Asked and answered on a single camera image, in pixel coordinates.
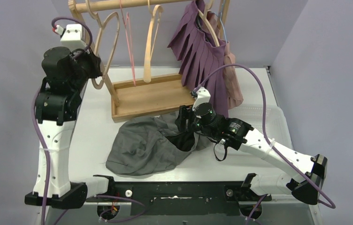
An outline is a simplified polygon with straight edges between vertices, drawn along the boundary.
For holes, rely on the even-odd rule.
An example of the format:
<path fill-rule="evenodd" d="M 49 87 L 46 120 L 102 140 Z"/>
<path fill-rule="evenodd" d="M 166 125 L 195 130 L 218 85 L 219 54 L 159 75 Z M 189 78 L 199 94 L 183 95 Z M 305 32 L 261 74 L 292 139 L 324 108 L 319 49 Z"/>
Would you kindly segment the grey green skirt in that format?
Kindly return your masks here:
<path fill-rule="evenodd" d="M 125 122 L 115 136 L 106 168 L 119 175 L 141 176 L 173 170 L 192 152 L 212 143 L 203 136 L 180 132 L 178 112 L 142 116 Z"/>

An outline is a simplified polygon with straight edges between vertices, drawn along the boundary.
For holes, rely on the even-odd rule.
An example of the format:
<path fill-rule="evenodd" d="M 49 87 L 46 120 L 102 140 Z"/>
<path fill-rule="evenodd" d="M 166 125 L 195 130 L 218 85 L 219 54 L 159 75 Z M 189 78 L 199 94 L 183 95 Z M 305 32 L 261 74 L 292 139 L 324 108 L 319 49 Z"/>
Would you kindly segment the pink pleated skirt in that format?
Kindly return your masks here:
<path fill-rule="evenodd" d="M 230 43 L 226 40 L 221 39 L 220 29 L 217 23 L 216 14 L 213 12 L 208 12 L 207 19 L 209 20 L 216 36 L 219 39 L 220 45 L 226 45 L 224 51 L 224 63 L 232 64 L 236 62 L 235 55 L 230 51 Z M 223 79 L 226 85 L 227 91 L 227 103 L 228 109 L 233 109 L 237 106 L 240 106 L 244 99 L 236 75 L 236 70 L 234 67 L 227 67 L 223 69 Z"/>

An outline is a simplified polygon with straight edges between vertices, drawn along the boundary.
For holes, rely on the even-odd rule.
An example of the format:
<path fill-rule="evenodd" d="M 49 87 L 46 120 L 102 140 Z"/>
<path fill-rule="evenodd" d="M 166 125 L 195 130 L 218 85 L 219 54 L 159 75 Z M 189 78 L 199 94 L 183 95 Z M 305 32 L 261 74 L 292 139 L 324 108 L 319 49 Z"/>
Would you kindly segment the purple skirt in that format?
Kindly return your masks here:
<path fill-rule="evenodd" d="M 203 11 L 204 7 L 202 0 L 193 0 L 185 7 L 168 47 L 181 62 L 181 84 L 193 90 L 206 80 L 204 87 L 210 92 L 210 103 L 215 112 L 227 117 L 227 90 L 223 72 L 218 70 L 224 65 L 226 43 L 220 40 L 220 45 L 216 46 L 211 34 L 197 26 L 198 12 Z"/>

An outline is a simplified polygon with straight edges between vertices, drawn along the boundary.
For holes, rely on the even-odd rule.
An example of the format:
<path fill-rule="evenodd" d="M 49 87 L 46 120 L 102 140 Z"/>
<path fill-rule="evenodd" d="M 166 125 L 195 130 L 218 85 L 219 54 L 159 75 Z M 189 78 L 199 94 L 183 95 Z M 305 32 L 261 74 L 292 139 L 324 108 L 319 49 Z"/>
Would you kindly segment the blue wire hanger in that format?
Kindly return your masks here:
<path fill-rule="evenodd" d="M 228 0 L 223 0 L 220 3 L 220 8 L 219 8 L 220 10 L 219 10 L 219 13 L 217 15 L 217 27 L 218 27 L 218 25 L 220 25 L 221 27 L 219 28 L 219 32 L 216 33 L 217 37 L 218 37 L 218 34 L 224 35 L 224 38 L 225 38 L 224 41 L 225 41 L 226 44 L 228 43 L 228 41 L 227 41 L 227 38 L 226 38 L 226 36 L 224 34 L 224 20 L 226 18 L 226 14 L 227 14 L 227 12 L 225 12 L 225 10 L 228 9 L 228 5 L 227 5 L 228 3 L 229 3 Z M 211 12 L 209 10 L 207 18 L 209 19 L 213 29 L 215 30 L 214 23 L 212 23 L 213 22 L 212 19 L 214 18 L 214 15 L 215 14 L 213 14 L 213 12 Z"/>

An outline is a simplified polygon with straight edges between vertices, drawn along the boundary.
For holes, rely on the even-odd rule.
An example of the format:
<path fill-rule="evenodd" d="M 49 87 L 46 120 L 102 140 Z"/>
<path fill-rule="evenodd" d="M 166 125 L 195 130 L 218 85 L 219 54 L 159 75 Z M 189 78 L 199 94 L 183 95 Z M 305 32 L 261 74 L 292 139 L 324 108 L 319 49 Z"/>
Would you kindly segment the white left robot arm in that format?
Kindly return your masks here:
<path fill-rule="evenodd" d="M 69 179 L 69 150 L 87 82 L 102 76 L 101 60 L 91 49 L 59 46 L 44 53 L 45 72 L 32 107 L 39 138 L 36 184 L 25 195 L 27 205 L 78 209 L 95 195 L 111 200 L 116 186 L 109 176 L 95 175 L 82 181 Z"/>

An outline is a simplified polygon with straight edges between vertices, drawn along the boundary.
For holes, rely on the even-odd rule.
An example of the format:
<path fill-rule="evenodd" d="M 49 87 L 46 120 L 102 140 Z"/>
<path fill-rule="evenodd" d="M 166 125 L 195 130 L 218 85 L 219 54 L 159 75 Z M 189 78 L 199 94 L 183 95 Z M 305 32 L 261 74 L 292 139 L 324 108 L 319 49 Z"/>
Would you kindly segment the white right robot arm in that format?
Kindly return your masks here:
<path fill-rule="evenodd" d="M 294 151 L 274 140 L 266 139 L 258 129 L 237 119 L 225 118 L 214 112 L 210 103 L 198 107 L 182 105 L 175 124 L 181 132 L 198 134 L 214 144 L 232 148 L 268 162 L 282 171 L 280 175 L 264 176 L 249 173 L 242 184 L 242 196 L 253 200 L 259 195 L 286 194 L 316 205 L 326 177 L 328 159 Z"/>

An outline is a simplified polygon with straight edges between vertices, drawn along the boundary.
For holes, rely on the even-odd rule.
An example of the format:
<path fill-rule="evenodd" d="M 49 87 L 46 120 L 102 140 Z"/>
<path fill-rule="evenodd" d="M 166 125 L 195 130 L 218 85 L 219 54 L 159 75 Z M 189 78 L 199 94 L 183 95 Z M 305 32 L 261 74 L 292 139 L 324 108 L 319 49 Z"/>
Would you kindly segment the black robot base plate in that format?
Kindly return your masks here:
<path fill-rule="evenodd" d="M 258 219 L 263 208 L 260 196 L 241 181 L 116 181 L 98 198 L 129 203 L 131 216 L 249 216 Z"/>

